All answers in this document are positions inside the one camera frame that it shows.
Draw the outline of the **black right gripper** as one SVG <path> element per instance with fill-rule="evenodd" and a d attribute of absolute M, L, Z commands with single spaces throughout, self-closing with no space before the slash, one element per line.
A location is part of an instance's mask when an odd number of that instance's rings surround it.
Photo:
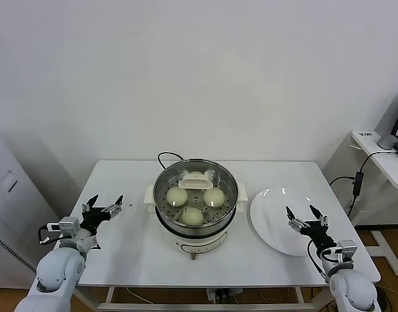
<path fill-rule="evenodd" d="M 320 210 L 315 208 L 313 205 L 309 205 L 309 207 L 318 221 L 307 221 L 306 223 L 308 225 L 305 226 L 305 223 L 296 218 L 291 209 L 286 206 L 289 226 L 293 229 L 300 229 L 300 234 L 308 236 L 318 250 L 336 247 L 336 242 L 327 233 L 329 230 L 327 216 L 323 215 Z"/>

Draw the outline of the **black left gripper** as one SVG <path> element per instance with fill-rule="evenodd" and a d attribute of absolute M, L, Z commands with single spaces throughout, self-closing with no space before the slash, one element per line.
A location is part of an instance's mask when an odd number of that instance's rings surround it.
<path fill-rule="evenodd" d="M 98 199 L 98 194 L 90 198 L 86 203 L 82 204 L 83 221 L 80 223 L 82 229 L 88 230 L 90 233 L 97 233 L 97 228 L 104 221 L 109 221 L 111 217 L 115 217 L 122 210 L 123 195 L 121 195 L 114 204 L 108 207 L 93 207 Z"/>

